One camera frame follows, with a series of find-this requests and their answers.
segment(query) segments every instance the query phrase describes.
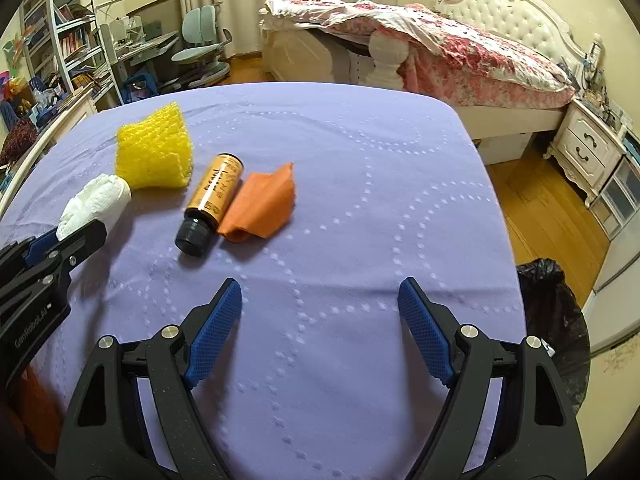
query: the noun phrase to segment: bookshelf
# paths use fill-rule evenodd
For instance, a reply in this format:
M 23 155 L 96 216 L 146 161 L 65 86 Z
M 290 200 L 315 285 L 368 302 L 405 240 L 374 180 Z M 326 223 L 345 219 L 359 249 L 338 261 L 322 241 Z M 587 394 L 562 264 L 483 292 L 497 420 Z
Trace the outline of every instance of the bookshelf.
M 100 35 L 96 34 L 94 0 L 82 0 L 86 15 L 72 15 L 69 6 L 79 3 L 80 0 L 22 1 L 22 30 L 36 25 L 36 34 L 24 48 L 29 72 L 42 80 L 58 74 L 69 91 L 91 84 L 94 86 L 94 103 L 114 89 L 117 100 L 122 104 L 120 89 L 111 66 L 106 62 Z

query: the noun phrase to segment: light blue chair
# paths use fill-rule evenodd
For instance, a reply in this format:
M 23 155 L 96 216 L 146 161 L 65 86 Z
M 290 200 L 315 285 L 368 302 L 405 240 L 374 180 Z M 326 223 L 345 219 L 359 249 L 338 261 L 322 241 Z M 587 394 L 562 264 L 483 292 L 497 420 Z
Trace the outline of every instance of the light blue chair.
M 209 86 L 221 80 L 231 70 L 229 63 L 218 61 L 218 57 L 224 53 L 225 45 L 233 39 L 231 33 L 224 28 L 222 33 L 225 40 L 218 42 L 216 8 L 221 3 L 190 10 L 182 20 L 184 41 L 196 46 L 181 50 L 174 54 L 171 60 L 179 64 L 198 64 L 197 69 L 188 74 L 187 80 L 183 82 L 189 88 Z

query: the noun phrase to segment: lavender bed sheet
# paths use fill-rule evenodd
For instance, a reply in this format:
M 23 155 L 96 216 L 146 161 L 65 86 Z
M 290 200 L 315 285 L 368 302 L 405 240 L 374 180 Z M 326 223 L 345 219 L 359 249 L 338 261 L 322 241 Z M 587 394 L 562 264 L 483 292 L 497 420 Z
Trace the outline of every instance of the lavender bed sheet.
M 396 304 L 426 294 L 489 337 L 525 335 L 513 255 L 494 190 L 463 125 L 440 101 L 306 83 L 161 96 L 88 117 L 37 165 L 0 222 L 0 244 L 57 224 L 66 202 L 114 172 L 115 133 L 177 101 L 194 143 L 188 190 L 138 190 L 107 243 L 76 269 L 71 314 L 34 359 L 64 409 L 101 335 L 127 342 L 180 323 L 223 280 L 243 312 L 194 396 L 237 479 L 404 478 L 447 390 L 427 371 Z M 174 246 L 182 208 L 212 158 L 247 172 L 293 161 L 290 223 L 270 240 L 218 241 L 197 260 Z M 171 465 L 148 384 L 143 408 Z M 468 467 L 484 458 L 499 384 Z

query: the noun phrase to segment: nightstand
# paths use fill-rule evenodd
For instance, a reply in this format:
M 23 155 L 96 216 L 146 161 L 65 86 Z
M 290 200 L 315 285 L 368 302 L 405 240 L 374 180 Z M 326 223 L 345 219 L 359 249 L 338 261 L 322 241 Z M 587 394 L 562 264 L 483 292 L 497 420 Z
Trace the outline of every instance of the nightstand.
M 553 155 L 558 160 L 566 177 L 587 193 L 588 207 L 625 153 L 616 133 L 574 99 L 544 158 Z

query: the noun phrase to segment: metal screw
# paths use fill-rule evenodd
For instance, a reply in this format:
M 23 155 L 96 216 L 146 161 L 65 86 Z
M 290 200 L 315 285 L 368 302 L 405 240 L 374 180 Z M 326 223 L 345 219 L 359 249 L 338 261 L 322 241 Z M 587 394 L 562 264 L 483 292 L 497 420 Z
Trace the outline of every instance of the metal screw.
M 527 337 L 527 344 L 531 348 L 540 348 L 542 346 L 542 341 L 540 341 L 536 336 L 530 335 Z
M 473 339 L 478 335 L 478 329 L 473 325 L 465 325 L 460 329 L 462 335 L 464 337 L 468 337 L 469 339 Z
M 162 329 L 161 334 L 165 339 L 173 339 L 178 335 L 178 332 L 180 332 L 180 329 L 177 326 L 169 325 Z
M 101 337 L 100 341 L 98 341 L 98 346 L 100 348 L 109 348 L 112 344 L 113 344 L 113 337 L 111 337 L 110 335 Z

